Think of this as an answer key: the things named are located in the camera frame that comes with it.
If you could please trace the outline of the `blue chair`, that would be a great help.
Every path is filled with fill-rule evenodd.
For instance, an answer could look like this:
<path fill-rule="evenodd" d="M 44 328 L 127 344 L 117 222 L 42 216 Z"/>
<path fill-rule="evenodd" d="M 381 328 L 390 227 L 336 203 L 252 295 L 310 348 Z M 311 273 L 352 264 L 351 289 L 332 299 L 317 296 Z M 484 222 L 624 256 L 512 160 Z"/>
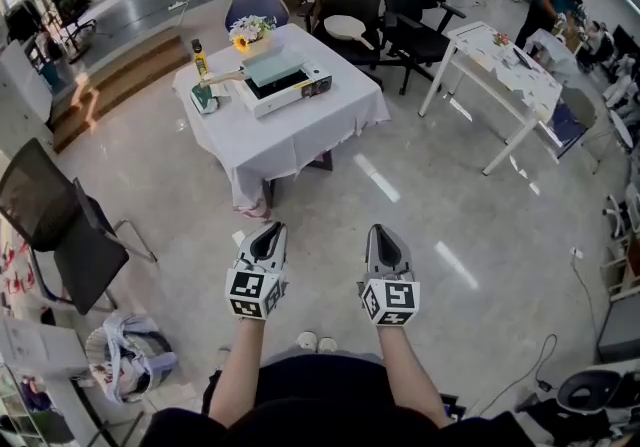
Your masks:
<path fill-rule="evenodd" d="M 275 20 L 276 27 L 287 24 L 290 19 L 283 0 L 231 0 L 224 20 L 226 30 L 231 32 L 237 20 L 251 15 Z"/>

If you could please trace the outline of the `white cabinet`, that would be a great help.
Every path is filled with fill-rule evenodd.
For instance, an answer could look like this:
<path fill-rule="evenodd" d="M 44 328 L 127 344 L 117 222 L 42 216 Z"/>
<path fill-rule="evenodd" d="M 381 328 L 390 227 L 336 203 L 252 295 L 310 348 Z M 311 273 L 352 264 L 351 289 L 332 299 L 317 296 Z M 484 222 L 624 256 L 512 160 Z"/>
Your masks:
<path fill-rule="evenodd" d="M 0 74 L 8 78 L 32 112 L 43 123 L 47 123 L 53 100 L 50 86 L 32 66 L 17 40 L 12 41 L 0 53 Z"/>

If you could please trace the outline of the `white desk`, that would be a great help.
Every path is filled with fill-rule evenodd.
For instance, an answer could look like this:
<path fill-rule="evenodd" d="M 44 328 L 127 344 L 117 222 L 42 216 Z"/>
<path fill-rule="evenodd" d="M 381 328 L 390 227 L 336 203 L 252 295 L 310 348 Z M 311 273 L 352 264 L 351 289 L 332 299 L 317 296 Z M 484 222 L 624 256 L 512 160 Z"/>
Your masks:
<path fill-rule="evenodd" d="M 504 148 L 482 170 L 485 176 L 511 155 L 537 126 L 551 121 L 562 85 L 533 58 L 511 41 L 499 41 L 499 32 L 484 22 L 474 22 L 446 33 L 448 43 L 418 114 L 423 117 L 436 96 L 448 68 L 457 75 L 448 91 L 455 93 L 466 76 L 493 97 L 520 123 Z"/>

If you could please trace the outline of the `square pale green pan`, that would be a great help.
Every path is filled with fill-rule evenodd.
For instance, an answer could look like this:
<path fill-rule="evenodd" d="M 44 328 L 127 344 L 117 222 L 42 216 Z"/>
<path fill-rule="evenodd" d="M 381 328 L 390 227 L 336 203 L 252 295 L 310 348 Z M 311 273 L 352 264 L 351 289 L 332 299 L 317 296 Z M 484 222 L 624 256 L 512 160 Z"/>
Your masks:
<path fill-rule="evenodd" d="M 256 86 L 262 87 L 299 71 L 304 63 L 305 59 L 300 53 L 276 46 L 243 60 L 239 70 L 202 79 L 199 85 L 205 87 L 229 80 L 251 80 Z"/>

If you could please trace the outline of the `wooden round paddle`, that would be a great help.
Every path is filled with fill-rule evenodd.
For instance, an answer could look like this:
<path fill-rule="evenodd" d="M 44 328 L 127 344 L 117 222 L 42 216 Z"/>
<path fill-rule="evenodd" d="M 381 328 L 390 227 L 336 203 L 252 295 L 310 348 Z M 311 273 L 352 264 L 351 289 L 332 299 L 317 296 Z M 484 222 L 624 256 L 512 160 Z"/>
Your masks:
<path fill-rule="evenodd" d="M 365 39 L 365 24 L 351 16 L 332 15 L 324 19 L 324 28 L 326 32 L 337 40 L 357 41 L 364 45 L 368 50 L 373 51 L 375 47 Z"/>

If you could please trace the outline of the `person's black shirt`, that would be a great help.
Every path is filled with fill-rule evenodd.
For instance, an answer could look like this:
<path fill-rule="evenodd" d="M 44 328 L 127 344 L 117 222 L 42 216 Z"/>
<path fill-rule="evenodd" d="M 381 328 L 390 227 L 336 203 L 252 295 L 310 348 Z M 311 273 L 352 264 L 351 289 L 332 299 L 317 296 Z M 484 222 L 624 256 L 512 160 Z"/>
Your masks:
<path fill-rule="evenodd" d="M 167 408 L 139 447 L 535 447 L 513 415 L 437 427 L 395 405 L 385 368 L 340 355 L 299 355 L 259 371 L 253 409 L 231 426 Z"/>

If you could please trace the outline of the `green and white packet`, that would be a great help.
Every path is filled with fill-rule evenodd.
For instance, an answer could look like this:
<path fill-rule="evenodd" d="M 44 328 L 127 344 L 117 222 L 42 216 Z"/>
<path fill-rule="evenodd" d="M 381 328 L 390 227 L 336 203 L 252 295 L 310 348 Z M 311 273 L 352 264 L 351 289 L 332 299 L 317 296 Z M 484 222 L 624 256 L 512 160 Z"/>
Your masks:
<path fill-rule="evenodd" d="M 210 85 L 195 85 L 190 91 L 190 99 L 200 115 L 209 115 L 219 108 L 218 97 L 213 94 Z"/>

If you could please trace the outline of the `yellow oil bottle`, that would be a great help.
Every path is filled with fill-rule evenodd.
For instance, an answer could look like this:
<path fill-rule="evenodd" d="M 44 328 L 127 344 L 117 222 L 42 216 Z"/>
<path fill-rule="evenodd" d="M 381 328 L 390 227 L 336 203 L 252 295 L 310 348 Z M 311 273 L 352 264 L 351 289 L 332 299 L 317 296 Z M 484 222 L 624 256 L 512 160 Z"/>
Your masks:
<path fill-rule="evenodd" d="M 199 39 L 193 39 L 191 41 L 191 46 L 194 53 L 194 62 L 196 65 L 196 69 L 198 71 L 200 83 L 201 85 L 204 85 L 206 78 L 209 74 L 207 56 L 205 54 L 205 51 Z"/>

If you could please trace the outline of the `wooden steps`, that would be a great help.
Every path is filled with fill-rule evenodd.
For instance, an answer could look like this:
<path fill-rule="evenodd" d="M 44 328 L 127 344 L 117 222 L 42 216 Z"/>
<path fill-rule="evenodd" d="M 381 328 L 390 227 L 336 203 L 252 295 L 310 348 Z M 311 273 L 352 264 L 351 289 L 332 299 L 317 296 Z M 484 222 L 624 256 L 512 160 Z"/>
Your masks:
<path fill-rule="evenodd" d="M 49 120 L 53 151 L 61 153 L 122 102 L 189 61 L 178 29 L 169 27 L 95 72 L 78 75 L 71 89 L 53 104 Z"/>

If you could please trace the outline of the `bag of clothing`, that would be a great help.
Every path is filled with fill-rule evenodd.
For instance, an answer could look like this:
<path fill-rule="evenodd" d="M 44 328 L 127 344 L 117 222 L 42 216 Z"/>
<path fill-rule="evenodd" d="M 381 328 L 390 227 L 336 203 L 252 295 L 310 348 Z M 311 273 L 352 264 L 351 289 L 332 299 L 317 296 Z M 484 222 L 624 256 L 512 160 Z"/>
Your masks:
<path fill-rule="evenodd" d="M 106 398 L 119 405 L 139 402 L 157 389 L 178 358 L 146 315 L 114 312 L 86 339 L 89 370 Z"/>

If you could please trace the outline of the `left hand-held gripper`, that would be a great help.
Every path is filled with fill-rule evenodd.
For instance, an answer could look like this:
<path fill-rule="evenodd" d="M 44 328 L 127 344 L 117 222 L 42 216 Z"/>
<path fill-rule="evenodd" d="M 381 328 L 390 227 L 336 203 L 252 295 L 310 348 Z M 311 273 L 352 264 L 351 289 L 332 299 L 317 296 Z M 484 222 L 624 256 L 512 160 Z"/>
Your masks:
<path fill-rule="evenodd" d="M 271 238 L 271 259 L 266 260 Z M 276 309 L 288 285 L 285 275 L 287 241 L 288 228 L 283 222 L 267 222 L 241 242 L 225 282 L 225 297 L 235 316 L 266 321 Z"/>

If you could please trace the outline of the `white induction cooktop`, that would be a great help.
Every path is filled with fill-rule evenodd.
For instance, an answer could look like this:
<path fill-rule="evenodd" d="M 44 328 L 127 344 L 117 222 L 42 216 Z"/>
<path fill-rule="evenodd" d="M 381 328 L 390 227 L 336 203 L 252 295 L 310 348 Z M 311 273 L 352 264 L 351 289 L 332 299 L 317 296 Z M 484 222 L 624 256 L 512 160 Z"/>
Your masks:
<path fill-rule="evenodd" d="M 322 67 L 305 63 L 294 73 L 258 86 L 252 79 L 233 82 L 236 91 L 255 118 L 261 118 L 301 99 L 330 90 L 332 76 Z"/>

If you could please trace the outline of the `teal bin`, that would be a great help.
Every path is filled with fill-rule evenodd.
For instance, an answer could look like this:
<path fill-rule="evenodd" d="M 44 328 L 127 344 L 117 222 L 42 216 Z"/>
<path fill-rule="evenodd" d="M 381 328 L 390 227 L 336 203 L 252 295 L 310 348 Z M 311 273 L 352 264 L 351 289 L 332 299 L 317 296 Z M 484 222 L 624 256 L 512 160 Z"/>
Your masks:
<path fill-rule="evenodd" d="M 58 74 L 56 64 L 52 60 L 48 60 L 42 65 L 40 75 L 45 79 L 53 92 L 56 92 L 63 84 Z"/>

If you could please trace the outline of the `person's left forearm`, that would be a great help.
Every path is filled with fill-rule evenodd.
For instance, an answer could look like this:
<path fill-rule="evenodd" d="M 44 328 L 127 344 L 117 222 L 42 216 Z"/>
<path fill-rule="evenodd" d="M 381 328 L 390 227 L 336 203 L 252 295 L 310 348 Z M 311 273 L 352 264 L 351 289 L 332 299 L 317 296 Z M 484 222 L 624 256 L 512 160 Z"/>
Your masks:
<path fill-rule="evenodd" d="M 241 319 L 221 376 L 213 392 L 209 416 L 231 427 L 255 404 L 265 322 Z"/>

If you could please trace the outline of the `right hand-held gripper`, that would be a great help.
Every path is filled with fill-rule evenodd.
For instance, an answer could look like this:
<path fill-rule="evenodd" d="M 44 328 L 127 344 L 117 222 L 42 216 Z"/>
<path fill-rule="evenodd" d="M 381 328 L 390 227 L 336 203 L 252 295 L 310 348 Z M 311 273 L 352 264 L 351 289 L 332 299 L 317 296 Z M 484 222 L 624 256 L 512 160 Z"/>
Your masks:
<path fill-rule="evenodd" d="M 367 234 L 365 264 L 381 272 L 358 281 L 358 295 L 376 327 L 404 327 L 420 309 L 420 283 L 412 271 L 408 245 L 389 227 L 379 227 L 374 224 Z M 378 266 L 379 259 L 385 267 Z"/>

